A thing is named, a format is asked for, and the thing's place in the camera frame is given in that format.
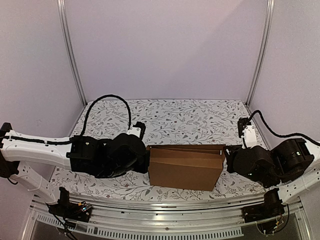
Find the brown cardboard box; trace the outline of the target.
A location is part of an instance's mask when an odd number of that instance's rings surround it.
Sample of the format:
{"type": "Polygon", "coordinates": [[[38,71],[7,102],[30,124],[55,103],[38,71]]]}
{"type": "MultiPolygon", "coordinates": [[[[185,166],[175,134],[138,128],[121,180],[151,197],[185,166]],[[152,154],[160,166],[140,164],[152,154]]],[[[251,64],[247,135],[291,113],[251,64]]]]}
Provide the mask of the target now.
{"type": "Polygon", "coordinates": [[[149,145],[149,183],[183,190],[212,191],[223,171],[224,144],[149,145]]]}

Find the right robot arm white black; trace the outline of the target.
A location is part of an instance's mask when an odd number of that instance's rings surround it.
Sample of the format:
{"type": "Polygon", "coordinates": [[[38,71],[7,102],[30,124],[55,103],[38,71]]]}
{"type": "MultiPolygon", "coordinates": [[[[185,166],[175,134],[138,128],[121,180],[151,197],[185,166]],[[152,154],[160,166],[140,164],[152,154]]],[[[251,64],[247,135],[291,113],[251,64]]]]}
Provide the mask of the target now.
{"type": "Polygon", "coordinates": [[[283,205],[320,185],[320,143],[290,138],[271,150],[255,145],[223,147],[227,171],[268,189],[277,188],[283,205]]]}

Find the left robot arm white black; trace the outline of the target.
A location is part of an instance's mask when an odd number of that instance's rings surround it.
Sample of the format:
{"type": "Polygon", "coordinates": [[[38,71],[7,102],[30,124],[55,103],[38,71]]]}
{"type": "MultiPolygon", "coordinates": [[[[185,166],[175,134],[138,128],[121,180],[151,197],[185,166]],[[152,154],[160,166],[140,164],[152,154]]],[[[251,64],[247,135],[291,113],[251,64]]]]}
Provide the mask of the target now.
{"type": "Polygon", "coordinates": [[[89,174],[96,179],[116,178],[128,171],[146,173],[146,126],[137,122],[126,133],[113,139],[90,136],[46,138],[18,133],[10,123],[0,128],[0,176],[12,184],[22,184],[63,216],[74,213],[74,205],[66,200],[67,191],[52,186],[30,163],[63,168],[89,174]]]}

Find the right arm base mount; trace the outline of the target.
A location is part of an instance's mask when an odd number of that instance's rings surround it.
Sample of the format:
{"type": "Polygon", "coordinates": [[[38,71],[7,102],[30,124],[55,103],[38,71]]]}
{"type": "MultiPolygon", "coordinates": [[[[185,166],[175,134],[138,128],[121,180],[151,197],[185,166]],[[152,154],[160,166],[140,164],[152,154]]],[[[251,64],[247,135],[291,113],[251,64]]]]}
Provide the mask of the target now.
{"type": "Polygon", "coordinates": [[[267,191],[263,195],[263,202],[241,208],[242,218],[245,223],[262,221],[275,218],[271,223],[264,222],[257,224],[257,229],[263,235],[273,235],[284,229],[289,219],[284,222],[285,206],[278,194],[279,188],[267,191]]]}

